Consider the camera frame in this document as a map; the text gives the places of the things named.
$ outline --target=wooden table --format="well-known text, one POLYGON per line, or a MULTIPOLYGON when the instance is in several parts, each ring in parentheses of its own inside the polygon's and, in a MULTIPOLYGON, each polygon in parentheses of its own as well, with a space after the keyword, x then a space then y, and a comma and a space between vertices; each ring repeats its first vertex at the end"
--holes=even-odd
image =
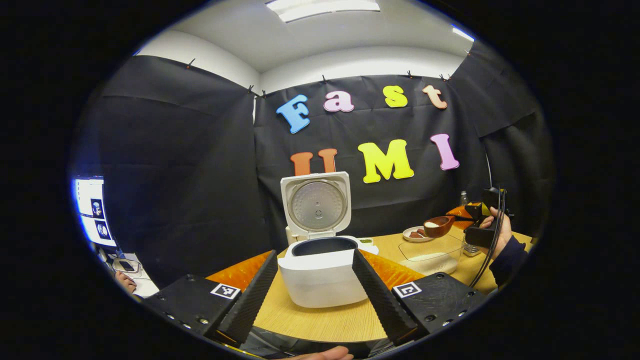
MULTIPOLYGON (((513 234, 519 242, 526 244, 525 250, 529 251, 532 246, 531 238, 522 234, 513 234)), ((452 241, 462 241, 463 232, 452 227, 445 236, 450 236, 449 240, 452 241)), ((399 246, 409 242, 403 238, 402 234, 377 236, 373 239, 380 250, 380 256, 398 263, 406 260, 399 246)), ((284 257, 285 253, 286 250, 278 257, 284 257)), ((471 283, 485 257, 482 253, 471 258, 461 254, 457 269, 451 273, 451 276, 464 284, 471 283)), ((486 294, 496 287, 493 274, 487 267, 475 288, 486 294)), ((301 307, 289 298, 280 271, 273 279, 253 324, 284 336, 327 343, 356 343, 382 340, 387 337, 369 299, 355 304, 323 309, 301 307)))

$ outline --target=computer monitor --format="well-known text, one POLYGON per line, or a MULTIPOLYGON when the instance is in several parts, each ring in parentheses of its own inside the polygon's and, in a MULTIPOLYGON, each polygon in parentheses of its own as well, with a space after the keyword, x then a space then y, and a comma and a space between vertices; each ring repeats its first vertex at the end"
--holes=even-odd
POLYGON ((111 250, 119 250, 104 208, 104 176, 75 176, 73 191, 80 224, 88 241, 111 250))

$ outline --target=black cable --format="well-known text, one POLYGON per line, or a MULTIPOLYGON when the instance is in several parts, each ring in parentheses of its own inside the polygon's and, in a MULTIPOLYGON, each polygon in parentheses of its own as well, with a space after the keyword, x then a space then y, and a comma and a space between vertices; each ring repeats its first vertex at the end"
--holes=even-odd
POLYGON ((498 219, 496 219, 496 226, 495 226, 495 233, 493 234, 493 240, 491 242, 491 247, 489 248, 489 252, 486 255, 486 258, 483 261, 483 264, 480 266, 480 270, 478 270, 478 273, 476 274, 476 276, 474 277, 474 280, 471 282, 471 284, 469 285, 470 288, 473 288, 477 282, 480 280, 480 278, 482 277, 482 275, 484 274, 484 271, 486 270, 487 266, 489 265, 489 261, 491 260, 491 256, 493 255, 493 252, 495 251, 495 248, 497 246, 498 243, 498 238, 500 235, 500 230, 502 229, 502 223, 504 221, 504 208, 506 205, 506 191, 503 190, 499 190, 498 192, 498 219))

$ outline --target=human hand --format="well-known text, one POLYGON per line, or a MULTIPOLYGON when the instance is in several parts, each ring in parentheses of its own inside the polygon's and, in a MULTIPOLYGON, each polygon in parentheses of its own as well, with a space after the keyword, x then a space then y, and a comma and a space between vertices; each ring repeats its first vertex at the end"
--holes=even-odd
MULTIPOLYGON (((492 215, 482 221, 482 224, 480 224, 479 226, 481 229, 490 227, 493 220, 495 220, 495 218, 498 216, 498 210, 493 206, 489 209, 489 211, 492 215)), ((495 258, 500 255, 504 247, 507 245, 507 242, 509 242, 509 239, 511 239, 511 221, 509 220, 509 217, 507 215, 504 215, 504 217, 502 218, 502 227, 500 229, 500 233, 498 234, 498 242, 495 244, 495 249, 493 250, 493 254, 491 256, 492 260, 495 260, 495 258)), ((489 253, 489 249, 487 249, 486 247, 478 246, 478 249, 484 252, 485 255, 489 253)))
POLYGON ((353 355, 349 354, 349 349, 338 346, 323 352, 314 352, 313 354, 302 354, 293 357, 286 357, 278 360, 352 360, 353 355))
POLYGON ((133 282, 133 280, 131 280, 130 277, 127 276, 127 274, 118 270, 116 271, 115 277, 118 283, 123 288, 125 288, 125 290, 127 290, 130 294, 133 294, 133 291, 136 289, 137 285, 135 282, 133 282))

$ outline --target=white wall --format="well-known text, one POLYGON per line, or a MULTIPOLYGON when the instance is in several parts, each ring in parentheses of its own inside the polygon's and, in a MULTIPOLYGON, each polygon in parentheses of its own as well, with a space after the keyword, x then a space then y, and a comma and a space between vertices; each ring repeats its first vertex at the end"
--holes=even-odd
POLYGON ((181 31, 164 31, 140 50, 137 55, 151 55, 189 63, 253 91, 260 88, 260 74, 244 61, 226 50, 199 37, 181 31))
POLYGON ((355 49, 332 51, 308 58, 292 61, 277 68, 263 72, 256 93, 264 89, 267 93, 294 85, 345 78, 348 76, 368 75, 412 75, 439 78, 458 68, 464 56, 456 56, 440 51, 413 47, 358 47, 355 49))

